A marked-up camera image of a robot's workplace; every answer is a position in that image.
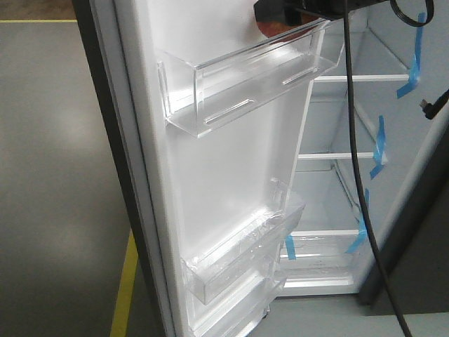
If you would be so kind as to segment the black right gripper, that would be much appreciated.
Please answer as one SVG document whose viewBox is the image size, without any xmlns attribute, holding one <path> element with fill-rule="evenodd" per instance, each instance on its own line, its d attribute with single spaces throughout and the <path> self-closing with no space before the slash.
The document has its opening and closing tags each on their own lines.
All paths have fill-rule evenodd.
<svg viewBox="0 0 449 337">
<path fill-rule="evenodd" d="M 339 20 L 344 13 L 383 3 L 383 0 L 258 0 L 253 4 L 256 23 L 279 22 L 288 25 L 286 8 L 328 20 Z"/>
</svg>

